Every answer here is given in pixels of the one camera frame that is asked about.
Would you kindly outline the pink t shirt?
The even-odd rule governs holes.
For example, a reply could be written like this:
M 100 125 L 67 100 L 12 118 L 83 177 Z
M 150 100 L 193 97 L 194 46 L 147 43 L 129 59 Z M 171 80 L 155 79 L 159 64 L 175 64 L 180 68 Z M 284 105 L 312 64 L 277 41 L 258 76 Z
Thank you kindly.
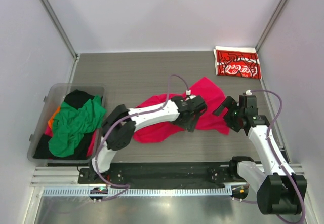
M 196 130 L 216 130 L 224 135 L 229 134 L 224 119 L 213 114 L 225 100 L 222 90 L 206 77 L 197 81 L 190 89 L 192 94 L 201 96 L 207 105 L 207 111 L 199 118 Z M 133 139 L 139 143 L 157 143 L 184 130 L 171 122 L 162 122 L 138 130 L 134 133 Z

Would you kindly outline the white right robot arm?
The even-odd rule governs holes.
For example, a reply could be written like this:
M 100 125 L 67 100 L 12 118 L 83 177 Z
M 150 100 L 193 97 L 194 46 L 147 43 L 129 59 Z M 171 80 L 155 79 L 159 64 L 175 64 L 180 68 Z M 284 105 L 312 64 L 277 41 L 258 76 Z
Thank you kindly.
M 256 192 L 257 205 L 265 215 L 296 215 L 305 213 L 304 198 L 307 181 L 298 175 L 282 155 L 272 134 L 272 124 L 259 114 L 257 98 L 247 91 L 235 101 L 228 96 L 214 110 L 223 115 L 226 125 L 235 132 L 244 130 L 254 145 L 263 168 L 248 157 L 232 158 L 228 175 L 234 181 L 244 179 Z

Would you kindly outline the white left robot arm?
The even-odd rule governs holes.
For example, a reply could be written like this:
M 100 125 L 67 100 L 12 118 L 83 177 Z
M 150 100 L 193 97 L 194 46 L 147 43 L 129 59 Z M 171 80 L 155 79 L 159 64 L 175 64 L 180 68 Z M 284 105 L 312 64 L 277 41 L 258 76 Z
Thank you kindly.
M 199 118 L 207 110 L 201 96 L 175 96 L 165 102 L 143 108 L 119 105 L 103 123 L 103 135 L 92 158 L 90 177 L 97 183 L 107 179 L 108 170 L 117 151 L 129 145 L 138 130 L 158 123 L 170 122 L 193 132 Z

